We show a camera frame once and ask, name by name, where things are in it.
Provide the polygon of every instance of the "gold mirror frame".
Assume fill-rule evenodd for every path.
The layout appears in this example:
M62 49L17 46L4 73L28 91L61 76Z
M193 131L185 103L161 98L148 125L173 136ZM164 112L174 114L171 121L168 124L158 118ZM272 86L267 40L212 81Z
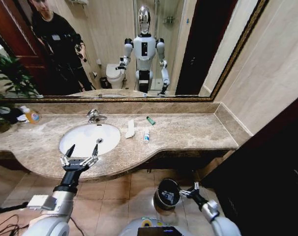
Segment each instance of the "gold mirror frame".
M90 102L212 102L219 93L221 86L228 77L234 63L251 35L259 17L269 0L258 0L250 19L234 47L227 64L225 65L210 97L197 97L197 95L176 97L148 97L148 98L91 98L72 96L45 96L44 98L4 98L5 103L90 103Z

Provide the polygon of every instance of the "mirror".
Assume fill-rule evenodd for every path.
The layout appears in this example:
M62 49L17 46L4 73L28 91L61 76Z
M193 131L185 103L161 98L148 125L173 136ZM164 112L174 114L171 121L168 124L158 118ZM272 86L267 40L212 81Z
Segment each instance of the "mirror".
M266 4L250 2L0 1L0 57L19 59L23 80L0 93L213 100Z

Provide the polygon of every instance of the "black trash can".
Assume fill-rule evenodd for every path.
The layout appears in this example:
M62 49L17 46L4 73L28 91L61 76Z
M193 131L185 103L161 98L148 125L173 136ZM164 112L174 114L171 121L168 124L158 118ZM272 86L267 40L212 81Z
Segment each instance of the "black trash can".
M179 185L170 178L162 180L154 194L155 204L163 210L171 210L179 202Z
M106 77L100 78L100 84L103 89L111 89L112 85L109 83Z

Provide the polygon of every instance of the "faucet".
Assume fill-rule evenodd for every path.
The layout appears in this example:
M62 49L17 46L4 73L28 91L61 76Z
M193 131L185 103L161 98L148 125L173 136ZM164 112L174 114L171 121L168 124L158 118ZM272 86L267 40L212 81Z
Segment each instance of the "faucet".
M106 120L106 116L101 116L96 109L92 109L88 112L87 117L89 118L88 123L97 122L98 120Z

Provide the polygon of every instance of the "orange bottle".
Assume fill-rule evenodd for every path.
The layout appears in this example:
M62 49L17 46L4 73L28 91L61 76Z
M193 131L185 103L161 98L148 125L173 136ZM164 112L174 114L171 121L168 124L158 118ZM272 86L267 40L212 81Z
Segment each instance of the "orange bottle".
M23 113L26 115L28 121L32 124L36 124L40 121L40 116L35 111L31 110L30 108L26 106L20 107Z

